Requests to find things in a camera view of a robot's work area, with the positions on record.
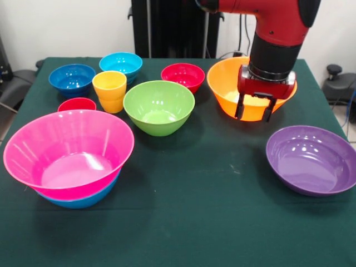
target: white wall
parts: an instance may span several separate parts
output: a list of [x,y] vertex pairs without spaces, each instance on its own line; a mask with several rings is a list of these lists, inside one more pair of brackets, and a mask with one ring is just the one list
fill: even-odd
[[0,0],[0,35],[13,70],[48,56],[134,52],[130,0]]
[[[130,0],[0,0],[0,34],[14,70],[34,68],[48,56],[101,57],[115,51],[134,52]],[[356,1],[322,0],[314,26],[301,49],[315,78],[322,83],[326,65],[340,64],[356,72]],[[239,15],[225,14],[217,55],[238,46]],[[251,40],[255,18],[248,16]],[[241,50],[247,50],[243,28]]]
[[[344,72],[356,72],[356,1],[322,0],[313,27],[309,30],[299,58],[306,59],[316,80],[321,85],[327,77],[326,66],[339,64]],[[253,38],[256,27],[254,16],[248,16],[248,31]],[[221,22],[217,56],[237,49],[239,43],[239,15],[225,14]],[[246,53],[247,40],[243,28],[241,50]]]

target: yellow cup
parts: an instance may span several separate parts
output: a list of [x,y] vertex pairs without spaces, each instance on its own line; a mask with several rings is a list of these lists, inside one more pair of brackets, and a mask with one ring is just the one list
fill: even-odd
[[93,78],[93,87],[102,108],[107,113],[118,113],[123,109],[127,78],[119,71],[100,72]]

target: orange bowl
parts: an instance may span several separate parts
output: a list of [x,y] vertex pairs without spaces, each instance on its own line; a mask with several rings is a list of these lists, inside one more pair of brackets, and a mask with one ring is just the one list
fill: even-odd
[[[238,106],[239,89],[238,74],[240,66],[248,64],[249,57],[233,57],[219,61],[214,64],[207,73],[207,82],[214,93],[220,107],[230,117],[235,118],[235,112]],[[297,84],[287,99],[278,99],[273,108],[273,112],[279,109],[286,101],[291,99],[296,93]],[[263,113],[269,105],[269,100],[264,98],[245,95],[244,114],[242,121],[260,121]]]

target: cup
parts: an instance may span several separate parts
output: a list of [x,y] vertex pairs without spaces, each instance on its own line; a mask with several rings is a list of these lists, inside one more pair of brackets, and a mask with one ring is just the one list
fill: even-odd
[[93,86],[102,108],[107,113],[123,109],[127,78],[119,71],[103,71],[93,78]]
[[58,108],[58,111],[65,110],[96,110],[96,104],[89,98],[76,97],[63,102]]

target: bowl rim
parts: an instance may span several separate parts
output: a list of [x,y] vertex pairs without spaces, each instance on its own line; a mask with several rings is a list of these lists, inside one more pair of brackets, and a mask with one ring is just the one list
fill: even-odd
[[80,63],[66,64],[66,65],[63,65],[63,66],[61,66],[61,67],[56,68],[55,70],[53,70],[53,71],[51,72],[51,74],[50,74],[49,77],[48,77],[48,81],[49,81],[49,83],[50,83],[51,86],[53,86],[54,88],[60,89],[60,90],[65,90],[65,91],[70,91],[70,90],[79,89],[79,88],[64,88],[64,87],[56,86],[56,85],[54,85],[54,84],[51,82],[51,76],[52,76],[56,71],[60,70],[61,68],[69,67],[69,66],[82,66],[82,67],[86,67],[86,68],[89,68],[90,70],[92,70],[93,73],[94,73],[93,77],[90,79],[90,82],[85,83],[84,85],[82,85],[82,86],[79,87],[79,88],[83,88],[83,87],[86,87],[86,86],[88,86],[89,84],[91,84],[93,78],[94,78],[95,75],[96,75],[96,71],[94,70],[94,68],[92,68],[92,67],[89,66],[89,65],[80,64]]
[[99,68],[102,70],[102,71],[111,71],[111,70],[104,70],[104,68],[102,67],[102,62],[105,58],[109,57],[109,56],[112,56],[112,55],[116,55],[116,54],[126,54],[126,55],[133,55],[135,57],[137,57],[139,60],[140,60],[140,65],[138,68],[136,68],[134,71],[130,71],[130,72],[127,72],[127,73],[124,73],[125,75],[130,75],[138,70],[140,70],[140,68],[142,68],[142,65],[144,63],[144,61],[142,60],[142,58],[135,54],[135,53],[132,53],[132,52],[114,52],[114,53],[110,53],[110,54],[107,54],[105,56],[103,56],[100,61],[99,61]]
[[7,151],[9,149],[9,144],[11,143],[11,141],[13,139],[15,139],[15,137],[19,134],[19,132],[24,129],[25,127],[29,127],[31,124],[39,121],[39,120],[42,120],[44,119],[45,117],[51,117],[51,116],[58,116],[58,115],[61,115],[61,114],[64,114],[64,113],[68,113],[68,112],[87,112],[87,113],[98,113],[100,112],[101,114],[103,114],[103,116],[111,116],[111,117],[114,117],[115,119],[118,119],[120,120],[124,127],[128,130],[128,133],[132,139],[132,144],[131,144],[131,147],[130,147],[130,150],[129,152],[127,153],[127,155],[123,158],[123,160],[121,161],[121,163],[116,166],[114,169],[112,169],[109,173],[107,173],[105,176],[93,181],[93,182],[96,182],[96,181],[99,181],[100,179],[103,179],[105,177],[107,177],[108,175],[111,175],[113,172],[117,171],[118,169],[120,169],[124,164],[125,162],[130,158],[131,154],[132,154],[132,151],[134,150],[134,147],[135,147],[135,137],[134,137],[134,133],[132,132],[131,128],[129,127],[129,125],[122,119],[120,119],[119,117],[115,116],[115,115],[112,115],[110,113],[106,113],[106,112],[103,112],[103,111],[99,111],[99,110],[65,110],[65,111],[60,111],[60,112],[53,112],[53,113],[49,113],[49,114],[46,114],[44,116],[41,116],[41,117],[38,117],[36,119],[34,119],[33,121],[30,121],[29,123],[23,125],[20,129],[18,129],[14,134],[13,136],[10,137],[10,139],[7,141],[6,145],[5,145],[5,148],[4,148],[4,153],[3,153],[3,163],[4,163],[4,166],[5,166],[5,169],[7,170],[7,172],[17,181],[21,182],[22,184],[25,184],[29,187],[34,187],[34,188],[40,188],[40,189],[49,189],[49,190],[63,190],[63,189],[71,189],[71,188],[76,188],[76,187],[81,187],[81,186],[85,186],[85,185],[89,185],[93,182],[89,182],[87,184],[82,184],[82,185],[76,185],[76,186],[70,186],[70,187],[57,187],[57,188],[48,188],[48,187],[45,187],[45,186],[42,186],[42,185],[35,185],[35,184],[32,184],[30,182],[25,182],[23,181],[22,179],[18,178],[16,175],[13,174],[13,172],[9,169],[8,167],[8,164],[7,164],[7,157],[6,157],[6,154],[7,154]]
[[[220,97],[223,98],[224,100],[228,101],[229,103],[233,103],[233,104],[237,104],[237,103],[235,103],[235,102],[233,102],[233,101],[230,101],[230,100],[227,99],[225,96],[221,95],[219,92],[217,92],[216,90],[214,90],[214,89],[212,88],[212,86],[211,86],[211,84],[210,84],[209,76],[210,76],[210,73],[211,73],[212,69],[213,69],[215,66],[217,66],[218,64],[220,64],[221,62],[230,61],[230,60],[233,61],[233,60],[236,60],[236,59],[238,59],[238,58],[247,59],[247,58],[249,58],[249,57],[231,57],[231,58],[226,58],[226,59],[220,60],[220,61],[218,61],[217,63],[215,63],[214,65],[212,65],[212,66],[210,67],[210,69],[208,70],[207,75],[206,75],[207,84],[209,85],[209,88],[212,90],[212,92],[213,92],[214,94],[217,94],[218,96],[220,96]],[[295,85],[294,85],[294,87],[293,87],[293,90],[292,90],[290,96],[289,96],[288,98],[286,98],[286,99],[277,99],[276,105],[277,105],[277,104],[284,103],[284,102],[287,102],[288,100],[290,100],[290,99],[296,94],[297,90],[298,90],[298,82],[295,81]],[[251,107],[267,107],[268,105],[247,105],[247,106],[251,106]]]
[[194,87],[196,87],[196,86],[201,85],[201,84],[205,81],[205,71],[204,71],[201,67],[199,67],[198,65],[195,65],[195,64],[185,63],[185,62],[178,62],[178,63],[174,63],[174,64],[171,64],[171,65],[166,66],[166,67],[161,71],[161,79],[162,79],[163,81],[169,81],[169,82],[171,82],[170,80],[164,79],[164,78],[163,78],[163,74],[164,74],[165,71],[169,70],[171,67],[177,66],[177,65],[191,66],[191,67],[193,67],[194,69],[196,69],[196,70],[198,70],[199,72],[202,73],[202,80],[199,81],[199,82],[197,82],[197,83],[195,83],[194,85],[186,86],[187,88],[194,88]]
[[279,179],[283,180],[283,182],[285,182],[286,184],[294,187],[294,188],[298,188],[299,190],[303,190],[304,192],[308,192],[308,193],[312,193],[314,195],[319,195],[319,196],[329,196],[329,195],[336,195],[336,194],[339,194],[339,193],[342,193],[342,192],[345,192],[351,188],[353,188],[355,185],[356,185],[356,179],[354,179],[353,183],[348,186],[348,187],[345,187],[341,190],[335,190],[335,191],[329,191],[329,192],[320,192],[320,191],[310,191],[310,190],[307,190],[307,189],[304,189],[304,188],[301,188],[299,186],[296,186],[294,184],[291,184],[287,179],[283,178],[281,176],[281,174],[279,174],[279,172],[277,171],[277,169],[271,164],[271,160],[270,160],[270,156],[269,156],[269,153],[268,153],[268,147],[271,145],[270,142],[271,142],[271,139],[277,135],[278,133],[280,132],[283,132],[287,129],[291,129],[291,128],[312,128],[312,129],[316,129],[316,130],[319,130],[319,131],[322,131],[324,133],[327,133],[333,137],[335,137],[338,141],[340,142],[344,142],[347,146],[350,146],[350,143],[345,140],[344,138],[342,138],[341,136],[335,134],[334,132],[331,132],[329,130],[326,130],[324,128],[321,128],[321,127],[317,127],[317,126],[311,126],[311,125],[292,125],[292,126],[287,126],[287,127],[283,127],[281,129],[279,129],[278,131],[275,131],[269,138],[268,138],[268,141],[267,141],[267,144],[266,144],[266,148],[265,148],[265,153],[266,153],[266,157],[267,157],[267,160],[268,160],[268,163],[269,165],[271,166],[271,168],[274,170],[274,172],[278,175]]
[[74,100],[85,100],[85,101],[88,101],[88,102],[90,102],[90,104],[94,104],[94,109],[93,110],[96,110],[96,103],[93,101],[93,100],[91,100],[90,98],[87,98],[87,97],[74,97],[74,98],[70,98],[70,99],[67,99],[66,101],[64,101],[64,102],[62,102],[59,106],[58,106],[58,109],[57,109],[57,112],[61,112],[61,111],[68,111],[68,110],[60,110],[61,109],[61,107],[64,105],[64,104],[66,104],[66,103],[68,103],[68,102],[71,102],[71,101],[74,101]]
[[[125,100],[126,100],[126,97],[131,94],[131,91],[133,91],[136,87],[139,87],[139,86],[142,86],[142,85],[145,85],[147,83],[171,83],[175,86],[179,86],[181,87],[182,89],[186,90],[187,92],[189,92],[189,95],[191,96],[191,99],[192,99],[192,107],[190,108],[189,112],[187,112],[183,117],[180,117],[179,119],[177,119],[176,121],[171,121],[171,122],[167,122],[167,123],[150,123],[150,122],[145,122],[143,120],[139,120],[138,118],[136,118],[135,116],[131,115],[130,112],[127,111],[126,109],[126,105],[125,105]],[[195,97],[193,95],[193,93],[187,88],[185,87],[184,85],[181,85],[179,83],[176,83],[176,82],[171,82],[171,81],[162,81],[162,80],[156,80],[156,81],[148,81],[148,82],[143,82],[143,83],[140,83],[136,86],[133,86],[133,88],[131,88],[129,91],[126,92],[125,94],[125,97],[123,98],[123,109],[125,110],[125,112],[133,119],[135,119],[136,121],[139,121],[139,122],[142,122],[142,123],[145,123],[145,124],[148,124],[148,125],[169,125],[169,124],[173,124],[173,123],[176,123],[178,121],[181,121],[183,120],[186,116],[189,116],[189,114],[192,113],[193,109],[195,107]]]
[[[103,88],[103,87],[101,87],[101,86],[97,86],[96,83],[94,82],[95,78],[98,77],[98,76],[100,76],[100,75],[104,75],[104,74],[106,74],[106,73],[109,73],[109,72],[110,72],[110,73],[111,73],[111,72],[119,73],[120,75],[123,75],[123,79],[124,79],[123,83],[121,83],[120,85],[116,86],[116,87],[113,88],[113,89],[108,89],[108,88]],[[120,71],[102,71],[102,72],[99,72],[97,75],[95,75],[95,76],[93,77],[92,83],[93,83],[93,86],[96,87],[96,88],[98,88],[99,90],[111,91],[111,90],[117,89],[118,87],[122,87],[122,86],[124,86],[125,84],[127,84],[127,77],[126,77],[126,75],[125,75],[124,73],[122,73],[122,72],[120,72]]]

